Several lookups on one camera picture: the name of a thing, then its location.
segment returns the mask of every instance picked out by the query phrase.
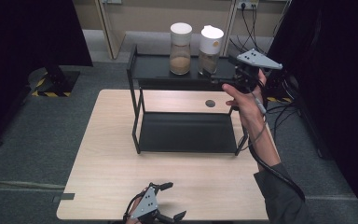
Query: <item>white lid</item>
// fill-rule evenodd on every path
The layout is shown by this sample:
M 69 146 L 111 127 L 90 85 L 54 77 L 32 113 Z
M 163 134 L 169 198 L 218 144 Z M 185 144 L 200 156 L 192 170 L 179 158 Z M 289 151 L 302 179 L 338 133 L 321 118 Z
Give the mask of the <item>white lid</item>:
M 193 28 L 187 23 L 177 22 L 171 26 L 171 41 L 174 45 L 187 45 L 191 40 Z
M 223 31 L 211 25 L 201 31 L 200 50 L 206 54 L 217 54 L 222 46 Z

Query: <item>black shelf frame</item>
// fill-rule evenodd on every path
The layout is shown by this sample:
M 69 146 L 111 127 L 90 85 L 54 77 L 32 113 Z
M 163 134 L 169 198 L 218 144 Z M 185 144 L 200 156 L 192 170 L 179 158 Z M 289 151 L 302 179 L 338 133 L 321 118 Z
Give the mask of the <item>black shelf frame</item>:
M 217 71 L 224 77 L 235 72 L 228 58 L 220 58 Z M 197 57 L 191 58 L 189 73 L 177 76 L 169 68 L 169 55 L 138 53 L 132 47 L 127 64 L 131 99 L 135 120 L 132 138 L 138 154 L 141 151 L 234 153 L 239 155 L 244 145 L 237 145 L 231 121 L 233 108 L 227 113 L 156 112 L 147 111 L 144 90 L 168 91 L 222 91 L 221 85 L 212 84 L 200 75 Z M 139 97 L 135 95 L 134 80 L 138 81 Z M 140 137 L 136 136 L 142 112 Z

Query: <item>power outlet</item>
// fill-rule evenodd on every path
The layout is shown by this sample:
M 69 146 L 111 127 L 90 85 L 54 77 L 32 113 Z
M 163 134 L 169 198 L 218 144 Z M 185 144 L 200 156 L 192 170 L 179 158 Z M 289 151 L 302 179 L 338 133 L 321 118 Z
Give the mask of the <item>power outlet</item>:
M 239 0 L 238 9 L 242 9 L 242 4 L 245 4 L 245 10 L 254 10 L 258 7 L 258 0 Z

